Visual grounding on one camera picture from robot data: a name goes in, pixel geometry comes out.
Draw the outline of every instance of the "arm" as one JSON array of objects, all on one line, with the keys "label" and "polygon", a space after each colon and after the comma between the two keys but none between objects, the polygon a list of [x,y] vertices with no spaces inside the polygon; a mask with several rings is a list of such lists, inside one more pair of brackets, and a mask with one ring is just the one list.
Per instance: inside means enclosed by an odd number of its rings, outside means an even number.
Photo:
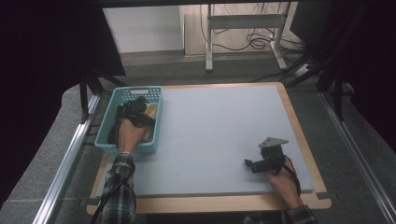
[{"label": "arm", "polygon": [[102,200],[122,181],[122,185],[108,199],[102,213],[102,223],[134,223],[136,197],[134,195],[134,152],[147,128],[136,128],[124,119],[119,130],[119,154],[106,175]]},{"label": "arm", "polygon": [[[287,159],[285,164],[294,171],[289,159]],[[289,217],[291,223],[318,223],[308,206],[304,205],[297,193],[297,188],[291,178],[291,175],[285,169],[281,169],[278,174],[274,174],[272,172],[266,172],[264,174],[267,176],[275,192],[283,198],[286,205],[288,206],[289,210],[286,214]]]}]

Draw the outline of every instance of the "metal frame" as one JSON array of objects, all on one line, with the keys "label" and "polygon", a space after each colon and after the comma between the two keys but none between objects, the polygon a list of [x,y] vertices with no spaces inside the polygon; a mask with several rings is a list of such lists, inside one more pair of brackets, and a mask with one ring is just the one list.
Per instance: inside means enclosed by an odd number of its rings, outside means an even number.
[{"label": "metal frame", "polygon": [[328,94],[324,94],[323,92],[319,93],[320,98],[326,105],[327,111],[332,118],[332,121],[335,124],[335,127],[340,132],[341,137],[343,138],[344,142],[346,143],[346,148],[348,149],[352,159],[356,163],[364,181],[367,184],[367,187],[372,192],[379,208],[381,209],[385,219],[388,223],[396,223],[396,209],[393,201],[386,193],[384,187],[376,178],[373,170],[371,169],[370,165],[367,163],[364,156],[361,154],[361,150],[359,149],[358,145],[356,144],[355,140],[353,139],[352,135],[350,134],[347,126],[343,121],[341,121],[338,116],[332,110],[332,99],[330,99]]},{"label": "metal frame", "polygon": [[288,2],[282,14],[231,16],[212,16],[212,5],[207,5],[206,71],[211,72],[213,70],[212,30],[253,28],[277,28],[276,36],[273,36],[274,40],[270,42],[270,46],[280,70],[286,70],[288,67],[280,53],[279,42],[285,29],[286,19],[289,16],[290,4],[291,2]]},{"label": "metal frame", "polygon": [[[100,96],[94,95],[91,98],[89,104],[90,114],[92,114],[95,111],[99,103],[99,100],[100,100]],[[88,131],[88,128],[90,127],[91,121],[92,121],[92,116],[88,116],[88,119],[85,121],[85,123],[78,125],[75,135],[73,136],[73,139],[69,145],[69,148],[67,149],[64,155],[64,159],[62,160],[62,163],[55,177],[52,180],[52,183],[49,187],[49,191],[47,192],[47,195],[44,198],[44,201],[41,204],[40,209],[38,210],[33,223],[35,224],[47,223],[48,220],[50,219],[50,215],[52,214],[55,204],[58,201],[59,194],[61,193],[64,187],[64,182],[66,181],[67,176],[69,175],[69,172],[73,166],[75,158],[82,145],[84,136]]]}]

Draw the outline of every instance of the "plaid shirt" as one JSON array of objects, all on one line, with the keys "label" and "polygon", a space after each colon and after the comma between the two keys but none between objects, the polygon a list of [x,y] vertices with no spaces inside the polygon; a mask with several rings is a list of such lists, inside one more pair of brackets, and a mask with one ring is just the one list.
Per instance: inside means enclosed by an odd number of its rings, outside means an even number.
[{"label": "plaid shirt", "polygon": [[128,178],[126,184],[111,196],[101,213],[103,224],[134,223],[136,197],[134,195],[134,157],[130,153],[119,153],[113,167],[106,175],[102,199],[117,186],[122,179]]},{"label": "plaid shirt", "polygon": [[304,205],[298,208],[290,209],[286,212],[291,223],[293,224],[317,224],[318,221],[312,214],[308,206]]},{"label": "plaid shirt", "polygon": [[252,213],[244,218],[243,224],[288,223],[288,224],[318,224],[311,210],[304,205],[290,209],[285,213]]},{"label": "plaid shirt", "polygon": [[[122,179],[128,178],[126,184],[120,187],[107,201],[101,213],[103,224],[134,223],[136,197],[134,195],[134,157],[130,153],[119,153],[113,167],[106,175],[105,189],[102,199],[117,186]],[[286,212],[292,224],[317,224],[308,206],[304,205]],[[260,216],[247,216],[243,224],[264,223]]]}]

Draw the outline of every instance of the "white metal stand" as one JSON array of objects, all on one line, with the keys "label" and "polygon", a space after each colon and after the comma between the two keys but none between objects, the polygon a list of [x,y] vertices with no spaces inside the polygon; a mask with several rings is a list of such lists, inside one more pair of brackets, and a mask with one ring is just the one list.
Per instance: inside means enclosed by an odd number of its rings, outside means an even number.
[{"label": "white metal stand", "polygon": [[282,14],[265,15],[225,15],[212,16],[212,6],[207,5],[207,42],[206,42],[206,71],[213,70],[212,30],[216,29],[254,29],[277,28],[275,39],[270,42],[271,49],[281,70],[285,70],[285,61],[279,50],[279,41],[285,28],[286,19],[291,2],[288,2]]}]

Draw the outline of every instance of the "plaid shirt sleeve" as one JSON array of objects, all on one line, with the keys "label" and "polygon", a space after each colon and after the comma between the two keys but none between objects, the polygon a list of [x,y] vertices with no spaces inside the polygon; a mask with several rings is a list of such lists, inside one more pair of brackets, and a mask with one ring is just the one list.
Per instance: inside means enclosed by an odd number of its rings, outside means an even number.
[{"label": "plaid shirt sleeve", "polygon": [[119,153],[113,167],[106,175],[102,199],[117,186],[122,179],[128,178],[107,201],[101,213],[101,223],[134,223],[136,197],[134,195],[134,157],[130,153]]},{"label": "plaid shirt sleeve", "polygon": [[286,212],[292,224],[318,224],[308,206],[290,209]]}]

